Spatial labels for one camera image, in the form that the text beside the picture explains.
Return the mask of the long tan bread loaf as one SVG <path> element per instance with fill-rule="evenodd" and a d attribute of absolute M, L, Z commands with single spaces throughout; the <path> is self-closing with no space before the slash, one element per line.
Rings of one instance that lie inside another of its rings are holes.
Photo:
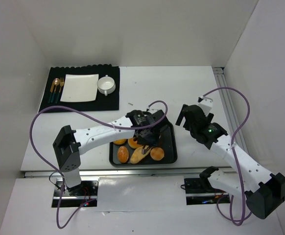
<path fill-rule="evenodd" d="M 141 153 L 142 147 L 143 147 L 143 146 L 137 148 L 137 149 L 133 152 L 133 154 L 132 154 L 132 156 L 131 156 L 131 158 L 130 158 L 130 163 L 131 163 L 131 164 L 137 164 L 137 163 L 139 163 L 142 159 L 144 159 L 144 158 L 148 155 L 148 154 L 147 154 L 147 155 L 143 155 L 143 154 Z"/>

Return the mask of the silver metal tongs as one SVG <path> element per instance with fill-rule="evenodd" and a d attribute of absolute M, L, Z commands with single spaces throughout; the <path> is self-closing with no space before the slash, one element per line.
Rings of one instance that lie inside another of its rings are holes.
<path fill-rule="evenodd" d="M 150 153 L 151 150 L 152 150 L 152 146 L 144 145 L 144 146 L 142 147 L 141 153 L 142 153 L 143 155 L 147 155 L 147 154 Z"/>

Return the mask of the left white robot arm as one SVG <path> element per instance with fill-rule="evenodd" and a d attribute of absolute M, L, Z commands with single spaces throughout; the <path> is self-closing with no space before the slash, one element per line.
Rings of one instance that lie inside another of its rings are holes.
<path fill-rule="evenodd" d="M 62 127 L 53 143 L 53 149 L 65 180 L 64 189 L 69 195 L 78 195 L 85 190 L 79 167 L 80 156 L 88 151 L 107 143 L 131 138 L 137 138 L 138 144 L 157 146 L 161 131 L 169 125 L 169 121 L 163 111 L 155 114 L 159 116 L 158 119 L 150 112 L 133 110 L 107 125 L 77 130 L 69 125 Z"/>

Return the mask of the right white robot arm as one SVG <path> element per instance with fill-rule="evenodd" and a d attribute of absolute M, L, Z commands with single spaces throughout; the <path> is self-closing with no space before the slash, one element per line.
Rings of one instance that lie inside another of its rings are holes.
<path fill-rule="evenodd" d="M 261 166 L 234 141 L 227 131 L 215 122 L 213 114 L 206 115 L 198 105 L 182 106 L 176 121 L 200 144 L 224 159 L 241 175 L 233 179 L 219 168 L 211 166 L 200 174 L 205 186 L 221 189 L 229 194 L 245 198 L 249 211 L 259 219 L 267 218 L 285 201 L 285 176 L 273 174 Z"/>

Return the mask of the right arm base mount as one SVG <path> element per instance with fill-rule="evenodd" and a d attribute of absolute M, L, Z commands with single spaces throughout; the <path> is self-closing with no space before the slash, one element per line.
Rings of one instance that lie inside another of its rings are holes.
<path fill-rule="evenodd" d="M 221 204 L 229 204 L 228 193 L 214 188 L 204 188 L 199 178 L 185 178 L 180 185 L 186 193 L 186 204 L 189 205 L 212 205 L 219 200 Z"/>

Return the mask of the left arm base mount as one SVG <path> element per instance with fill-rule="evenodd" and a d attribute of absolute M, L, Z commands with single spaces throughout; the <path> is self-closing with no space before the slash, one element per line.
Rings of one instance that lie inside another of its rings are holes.
<path fill-rule="evenodd" d="M 64 191 L 60 200 L 62 180 L 57 181 L 52 198 L 52 208 L 97 207 L 98 180 L 84 180 L 79 186 L 68 188 L 64 186 Z"/>

